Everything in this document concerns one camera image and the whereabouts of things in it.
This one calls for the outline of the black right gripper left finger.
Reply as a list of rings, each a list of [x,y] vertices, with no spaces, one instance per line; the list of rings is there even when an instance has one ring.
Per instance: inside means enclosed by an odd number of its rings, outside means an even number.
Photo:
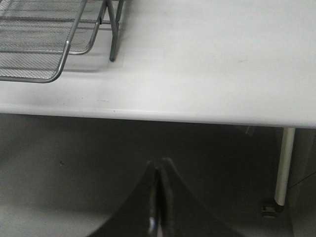
[[[154,162],[145,172],[127,200],[91,237],[156,237],[158,171]]]

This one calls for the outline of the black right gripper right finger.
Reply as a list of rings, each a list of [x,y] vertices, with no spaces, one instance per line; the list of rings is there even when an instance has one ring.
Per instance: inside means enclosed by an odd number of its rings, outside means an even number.
[[[159,166],[161,228],[164,237],[240,237],[209,212],[182,181],[170,158]]]

